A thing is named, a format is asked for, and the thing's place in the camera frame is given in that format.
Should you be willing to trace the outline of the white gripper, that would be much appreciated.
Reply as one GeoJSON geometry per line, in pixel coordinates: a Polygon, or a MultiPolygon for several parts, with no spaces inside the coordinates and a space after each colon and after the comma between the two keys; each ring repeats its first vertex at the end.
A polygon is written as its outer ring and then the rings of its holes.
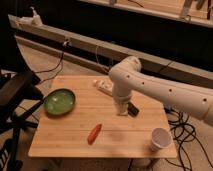
{"type": "Polygon", "coordinates": [[[127,116],[128,115],[128,103],[130,102],[132,98],[132,94],[128,94],[128,95],[118,95],[118,94],[114,94],[113,95],[113,99],[115,101],[116,108],[117,108],[117,114],[119,116],[127,116]]]}

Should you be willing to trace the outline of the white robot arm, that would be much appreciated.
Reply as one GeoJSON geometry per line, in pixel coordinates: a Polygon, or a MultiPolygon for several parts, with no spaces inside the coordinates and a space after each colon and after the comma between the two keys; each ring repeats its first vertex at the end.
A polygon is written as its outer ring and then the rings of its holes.
{"type": "Polygon", "coordinates": [[[129,56],[109,71],[119,115],[127,113],[127,104],[135,90],[213,127],[213,89],[148,76],[140,72],[141,68],[140,60],[129,56]]]}

